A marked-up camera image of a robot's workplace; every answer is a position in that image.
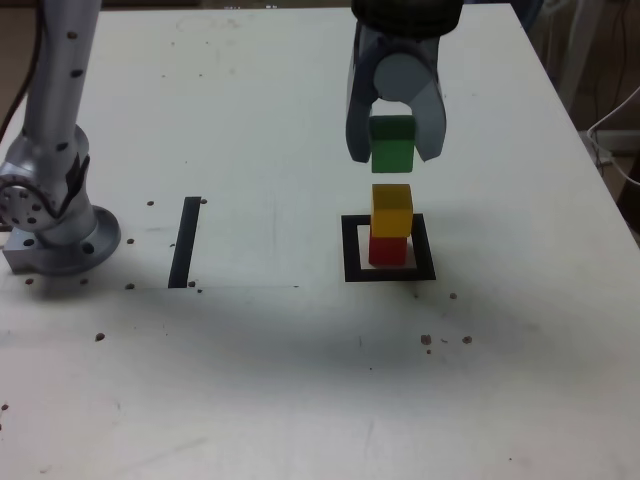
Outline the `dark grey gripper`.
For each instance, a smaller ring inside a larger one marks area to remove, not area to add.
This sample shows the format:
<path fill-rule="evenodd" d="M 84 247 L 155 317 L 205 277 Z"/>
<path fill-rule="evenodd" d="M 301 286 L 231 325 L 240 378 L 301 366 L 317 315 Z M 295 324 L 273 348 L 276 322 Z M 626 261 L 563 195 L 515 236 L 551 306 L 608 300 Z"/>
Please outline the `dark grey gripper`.
<path fill-rule="evenodd" d="M 345 128 L 353 161 L 369 161 L 369 118 L 378 93 L 383 100 L 399 102 L 411 109 L 415 121 L 415 147 L 424 162 L 441 155 L 447 119 L 438 73 L 440 40 L 440 37 L 411 39 L 387 35 L 364 24 L 356 25 Z M 416 49 L 391 53 L 378 63 L 380 43 L 415 46 Z"/>

